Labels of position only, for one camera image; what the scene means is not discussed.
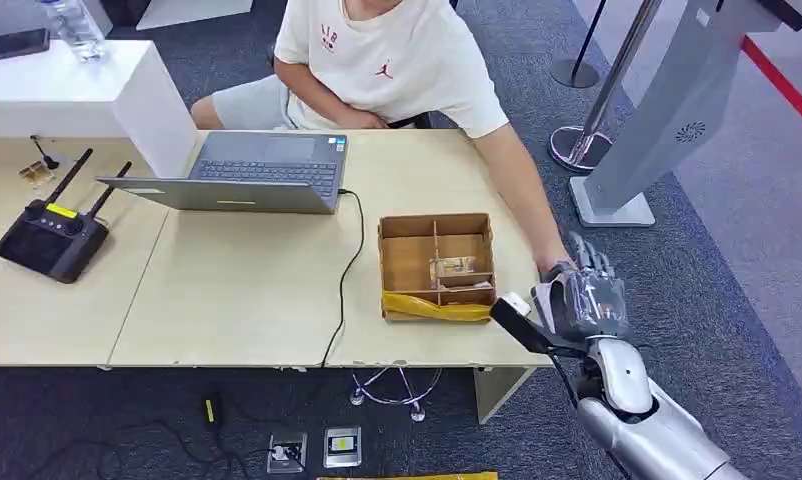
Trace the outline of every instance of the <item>desk leg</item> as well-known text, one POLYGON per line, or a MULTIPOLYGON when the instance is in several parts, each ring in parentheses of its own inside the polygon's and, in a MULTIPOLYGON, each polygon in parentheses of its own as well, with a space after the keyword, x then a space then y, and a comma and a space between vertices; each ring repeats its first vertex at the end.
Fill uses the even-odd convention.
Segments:
POLYGON ((476 368, 475 395, 478 400, 478 423, 485 425, 534 371, 535 367, 502 367, 493 368, 488 372, 476 368))

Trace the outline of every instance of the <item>jordan logo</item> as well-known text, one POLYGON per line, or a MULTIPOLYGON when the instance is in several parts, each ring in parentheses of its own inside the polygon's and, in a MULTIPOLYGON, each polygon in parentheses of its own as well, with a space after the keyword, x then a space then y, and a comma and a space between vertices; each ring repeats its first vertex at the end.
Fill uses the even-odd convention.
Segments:
POLYGON ((395 77, 393 77, 392 75, 390 75, 387 72, 387 70, 389 69, 389 62, 391 62, 391 61, 392 61, 391 59, 386 59, 386 63, 384 63, 383 66, 380 67, 380 71, 375 73, 375 77, 379 77, 379 76, 383 75, 383 76, 385 76, 386 78, 388 78, 390 80, 394 80, 395 77))
POLYGON ((336 45, 336 39, 338 36, 333 29, 330 28, 330 25, 322 24, 322 46, 330 53, 334 53, 334 46, 336 45))

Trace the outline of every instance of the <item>compartment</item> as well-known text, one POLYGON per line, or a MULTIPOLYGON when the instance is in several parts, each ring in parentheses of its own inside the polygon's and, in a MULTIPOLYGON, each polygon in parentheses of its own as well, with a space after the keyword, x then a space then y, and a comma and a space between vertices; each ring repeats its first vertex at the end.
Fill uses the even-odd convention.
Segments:
MULTIPOLYGON (((495 302, 492 231, 479 214, 385 217, 378 227, 387 292, 437 305, 495 302)), ((424 319, 384 310, 387 320, 424 319)))

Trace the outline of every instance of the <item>robot finger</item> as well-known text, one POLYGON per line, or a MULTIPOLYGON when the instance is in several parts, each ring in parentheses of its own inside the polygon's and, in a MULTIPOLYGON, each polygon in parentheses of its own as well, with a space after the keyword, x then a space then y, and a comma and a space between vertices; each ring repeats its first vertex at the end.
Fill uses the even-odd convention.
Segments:
POLYGON ((590 260, 589 253, 587 253, 584 239, 575 232, 569 232, 569 236, 572 237, 572 241, 575 243, 575 248, 577 249, 578 268, 580 270, 592 268, 592 261, 590 260))
POLYGON ((604 260, 601 258, 601 256, 604 254, 599 253, 591 243, 584 243, 586 243, 587 251, 589 252, 589 260, 592 264, 592 268, 594 270, 598 270, 599 272, 604 271, 604 260))
POLYGON ((613 265, 610 264, 610 259, 607 255, 599 253, 598 256, 601 259, 601 273, 609 277, 615 277, 616 271, 613 269, 613 265))

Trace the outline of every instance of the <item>laptop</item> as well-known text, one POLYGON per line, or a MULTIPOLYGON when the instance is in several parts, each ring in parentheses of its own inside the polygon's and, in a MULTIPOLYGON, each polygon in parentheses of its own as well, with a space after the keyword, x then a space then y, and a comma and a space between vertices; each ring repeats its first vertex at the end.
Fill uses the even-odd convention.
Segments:
POLYGON ((332 214, 345 135, 210 132, 188 178, 97 177, 178 209, 332 214))

